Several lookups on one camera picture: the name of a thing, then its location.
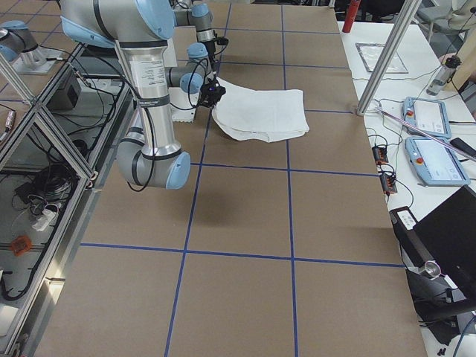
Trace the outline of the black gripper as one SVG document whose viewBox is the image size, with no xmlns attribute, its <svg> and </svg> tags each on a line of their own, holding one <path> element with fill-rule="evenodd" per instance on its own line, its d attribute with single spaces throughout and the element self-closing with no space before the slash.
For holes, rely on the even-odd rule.
<svg viewBox="0 0 476 357">
<path fill-rule="evenodd" d="M 204 84 L 200 89 L 199 105 L 206 108 L 214 107 L 226 93 L 226 88 L 218 82 Z"/>
</svg>

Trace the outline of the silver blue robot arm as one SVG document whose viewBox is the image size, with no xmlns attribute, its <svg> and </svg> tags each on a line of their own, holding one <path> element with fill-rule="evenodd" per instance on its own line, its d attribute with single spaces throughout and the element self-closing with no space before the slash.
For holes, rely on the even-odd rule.
<svg viewBox="0 0 476 357">
<path fill-rule="evenodd" d="M 194 26 L 196 39 L 208 52 L 208 59 L 213 71 L 216 70 L 216 31 L 213 29 L 213 15 L 205 3 L 186 4 L 179 2 L 173 7 L 177 26 Z"/>
<path fill-rule="evenodd" d="M 205 3 L 173 7 L 169 1 L 63 1 L 64 33 L 81 44 L 113 48 L 137 107 L 118 146 L 117 163 L 129 185 L 180 189 L 190 174 L 190 155 L 173 128 L 171 87 L 197 94 L 200 106 L 215 106 L 226 93 L 215 72 L 215 45 L 227 45 L 213 30 Z M 192 25 L 196 42 L 184 67 L 168 68 L 164 52 L 178 26 Z"/>
</svg>

